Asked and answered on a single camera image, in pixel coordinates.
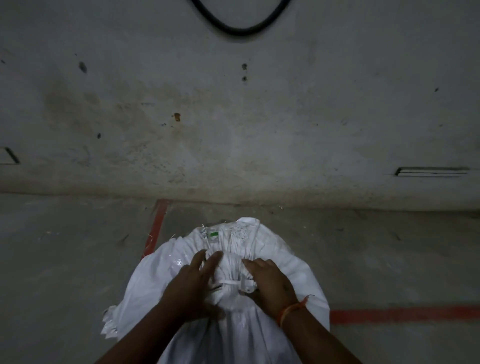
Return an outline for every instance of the red floor line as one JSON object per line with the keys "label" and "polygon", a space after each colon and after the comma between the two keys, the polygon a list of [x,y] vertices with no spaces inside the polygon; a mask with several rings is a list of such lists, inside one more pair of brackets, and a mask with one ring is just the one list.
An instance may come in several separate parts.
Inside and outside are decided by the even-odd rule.
{"label": "red floor line", "polygon": [[330,311],[331,325],[480,319],[480,305]]}
{"label": "red floor line", "polygon": [[167,212],[168,204],[169,201],[165,199],[157,200],[156,202],[158,208],[156,211],[155,220],[153,220],[152,229],[150,230],[150,234],[148,234],[147,241],[145,243],[142,259],[155,251],[156,241],[162,227],[163,218]]}

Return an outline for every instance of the white plastic bag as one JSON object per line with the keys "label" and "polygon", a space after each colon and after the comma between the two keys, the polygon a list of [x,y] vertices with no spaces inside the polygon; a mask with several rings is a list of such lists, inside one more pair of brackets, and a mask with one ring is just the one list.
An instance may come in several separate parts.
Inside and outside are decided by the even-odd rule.
{"label": "white plastic bag", "polygon": [[226,318],[183,325],[159,363],[300,363],[275,321],[239,294],[239,289],[256,288],[242,258],[272,259],[292,282],[299,300],[313,295],[307,308],[326,329],[330,328],[327,300],[308,265],[259,220],[240,218],[233,223],[196,228],[187,237],[170,239],[146,256],[132,274],[123,301],[106,312],[102,333],[117,335],[119,340],[125,336],[158,303],[180,268],[201,249],[207,249],[207,258],[217,250],[224,252],[215,271],[215,282],[222,286],[207,300],[221,306]]}

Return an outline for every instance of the wristband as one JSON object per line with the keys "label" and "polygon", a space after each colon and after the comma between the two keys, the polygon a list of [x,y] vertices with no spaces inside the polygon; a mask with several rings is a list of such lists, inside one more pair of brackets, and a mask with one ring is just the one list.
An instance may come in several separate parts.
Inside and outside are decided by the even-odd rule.
{"label": "wristband", "polygon": [[276,317],[276,323],[277,323],[277,325],[279,325],[280,328],[282,328],[283,320],[285,320],[285,317],[286,317],[290,312],[295,311],[295,310],[298,310],[299,308],[305,307],[306,304],[307,304],[307,301],[308,301],[308,297],[309,297],[309,296],[311,296],[311,294],[305,296],[305,298],[304,298],[301,302],[291,304],[290,306],[285,307],[282,311],[280,311],[280,313],[279,313],[278,316]]}

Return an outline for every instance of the black hose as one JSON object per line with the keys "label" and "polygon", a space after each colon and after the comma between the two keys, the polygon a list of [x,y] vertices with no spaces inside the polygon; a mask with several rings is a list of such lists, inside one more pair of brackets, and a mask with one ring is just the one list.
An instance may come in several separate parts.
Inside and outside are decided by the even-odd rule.
{"label": "black hose", "polygon": [[257,25],[250,26],[248,28],[234,28],[226,25],[225,23],[218,20],[206,7],[202,4],[200,0],[191,0],[195,5],[195,8],[208,20],[215,28],[221,30],[224,33],[227,33],[231,36],[252,36],[254,34],[260,33],[262,30],[271,25],[282,13],[283,10],[290,3],[290,0],[281,0],[278,6],[273,10],[273,12],[262,22]]}

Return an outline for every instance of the forearm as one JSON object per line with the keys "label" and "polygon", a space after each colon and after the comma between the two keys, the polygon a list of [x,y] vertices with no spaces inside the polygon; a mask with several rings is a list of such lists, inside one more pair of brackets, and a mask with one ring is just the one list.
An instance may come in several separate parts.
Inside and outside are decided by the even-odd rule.
{"label": "forearm", "polygon": [[96,364],[155,364],[182,324],[172,305],[160,301]]}
{"label": "forearm", "polygon": [[293,344],[303,364],[360,364],[306,307],[287,314],[282,329]]}

